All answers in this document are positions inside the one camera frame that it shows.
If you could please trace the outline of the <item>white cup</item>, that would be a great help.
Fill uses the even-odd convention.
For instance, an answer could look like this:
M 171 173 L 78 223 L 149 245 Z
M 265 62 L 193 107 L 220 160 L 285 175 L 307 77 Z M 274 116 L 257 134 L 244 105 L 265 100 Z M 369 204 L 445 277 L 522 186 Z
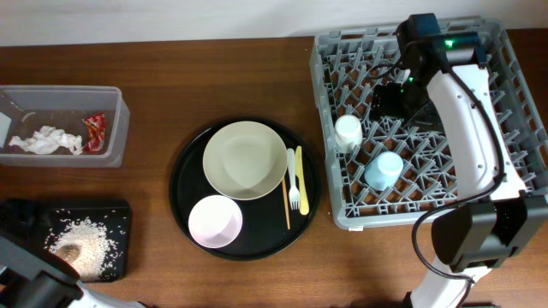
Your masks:
M 354 115 L 342 115 L 335 123 L 337 149 L 343 154 L 350 154 L 361 145 L 362 129 L 360 120 Z

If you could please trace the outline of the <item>brown cookie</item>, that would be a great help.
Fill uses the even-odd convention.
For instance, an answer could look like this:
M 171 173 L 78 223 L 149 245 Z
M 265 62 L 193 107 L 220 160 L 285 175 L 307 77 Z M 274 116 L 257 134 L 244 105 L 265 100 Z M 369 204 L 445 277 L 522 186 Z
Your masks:
M 61 258 L 68 264 L 75 262 L 81 255 L 81 246 L 76 244 L 69 244 L 61 246 L 55 251 L 55 255 Z

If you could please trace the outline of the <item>rice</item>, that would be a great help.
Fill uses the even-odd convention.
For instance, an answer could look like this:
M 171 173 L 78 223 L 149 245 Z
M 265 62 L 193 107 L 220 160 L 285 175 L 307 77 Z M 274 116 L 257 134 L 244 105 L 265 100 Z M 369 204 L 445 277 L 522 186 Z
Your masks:
M 112 282 L 126 274 L 132 211 L 126 207 L 58 208 L 50 211 L 51 227 L 44 249 L 55 254 L 61 246 L 81 246 L 69 264 L 86 283 Z

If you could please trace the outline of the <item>blue cup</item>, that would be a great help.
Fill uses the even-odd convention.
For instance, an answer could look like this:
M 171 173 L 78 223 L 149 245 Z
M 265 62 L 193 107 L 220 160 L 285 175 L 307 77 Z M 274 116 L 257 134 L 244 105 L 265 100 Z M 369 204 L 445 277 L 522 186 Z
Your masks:
M 402 170 L 402 158 L 394 152 L 385 151 L 366 166 L 364 179 L 372 189 L 383 191 L 396 184 Z

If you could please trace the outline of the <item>large white tissue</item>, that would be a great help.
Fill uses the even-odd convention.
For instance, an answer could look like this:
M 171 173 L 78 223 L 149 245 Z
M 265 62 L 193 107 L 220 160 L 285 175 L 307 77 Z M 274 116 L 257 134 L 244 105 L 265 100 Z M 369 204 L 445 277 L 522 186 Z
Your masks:
M 49 155 L 60 147 L 68 149 L 73 155 L 80 155 L 83 152 L 82 137 L 66 133 L 63 129 L 43 126 L 39 131 L 33 133 L 31 138 L 21 139 L 14 136 L 10 146 L 18 146 L 23 151 L 32 152 L 38 155 Z

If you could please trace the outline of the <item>red candy wrapper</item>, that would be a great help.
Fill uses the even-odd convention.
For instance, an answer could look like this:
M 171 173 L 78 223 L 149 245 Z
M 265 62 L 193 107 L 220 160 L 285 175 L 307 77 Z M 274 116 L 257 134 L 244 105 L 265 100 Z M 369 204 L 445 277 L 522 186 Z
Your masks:
M 83 122 L 89 136 L 89 140 L 83 147 L 83 150 L 86 152 L 99 152 L 102 149 L 105 140 L 107 121 L 104 113 L 91 115 L 85 118 Z

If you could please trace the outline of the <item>white plastic fork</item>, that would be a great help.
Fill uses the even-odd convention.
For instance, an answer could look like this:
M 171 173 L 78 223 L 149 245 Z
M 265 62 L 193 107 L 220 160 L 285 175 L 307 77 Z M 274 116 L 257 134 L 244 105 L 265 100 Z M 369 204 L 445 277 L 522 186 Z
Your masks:
M 300 192 L 296 186 L 295 150 L 287 149 L 287 161 L 289 172 L 289 202 L 292 210 L 300 209 Z

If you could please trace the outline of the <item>beige plate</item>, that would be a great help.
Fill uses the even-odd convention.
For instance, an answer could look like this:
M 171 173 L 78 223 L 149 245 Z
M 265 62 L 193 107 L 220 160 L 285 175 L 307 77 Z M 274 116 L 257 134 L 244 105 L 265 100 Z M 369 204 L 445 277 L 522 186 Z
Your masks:
M 209 184 L 222 195 L 254 200 L 271 193 L 287 171 L 286 145 L 273 128 L 236 121 L 207 141 L 202 165 Z

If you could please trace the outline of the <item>pink bowl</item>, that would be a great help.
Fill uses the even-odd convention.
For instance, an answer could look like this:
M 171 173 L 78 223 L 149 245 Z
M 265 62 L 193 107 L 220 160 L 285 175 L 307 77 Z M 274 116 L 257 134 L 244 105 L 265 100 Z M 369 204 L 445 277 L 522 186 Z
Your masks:
M 241 232 L 243 216 L 239 205 L 223 195 L 201 199 L 188 217 L 188 230 L 199 245 L 217 249 L 233 242 Z

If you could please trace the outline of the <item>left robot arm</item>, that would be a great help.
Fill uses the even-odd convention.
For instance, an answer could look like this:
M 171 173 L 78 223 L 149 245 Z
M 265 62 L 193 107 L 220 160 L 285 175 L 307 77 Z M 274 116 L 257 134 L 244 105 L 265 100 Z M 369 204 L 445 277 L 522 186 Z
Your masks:
M 123 199 L 1 203 L 3 307 L 141 307 L 93 291 L 126 275 L 132 210 Z

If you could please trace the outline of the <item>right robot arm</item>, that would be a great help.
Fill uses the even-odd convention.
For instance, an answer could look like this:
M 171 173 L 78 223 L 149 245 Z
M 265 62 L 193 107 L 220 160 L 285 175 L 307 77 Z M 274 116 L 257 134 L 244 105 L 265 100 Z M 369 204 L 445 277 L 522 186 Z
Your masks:
M 407 307 L 459 307 L 491 270 L 521 253 L 547 219 L 544 196 L 530 193 L 510 159 L 489 93 L 487 55 L 475 32 L 443 33 L 434 14 L 396 29 L 403 83 L 375 86 L 372 112 L 413 122 L 435 108 L 448 140 L 455 202 L 429 210 L 435 258 Z

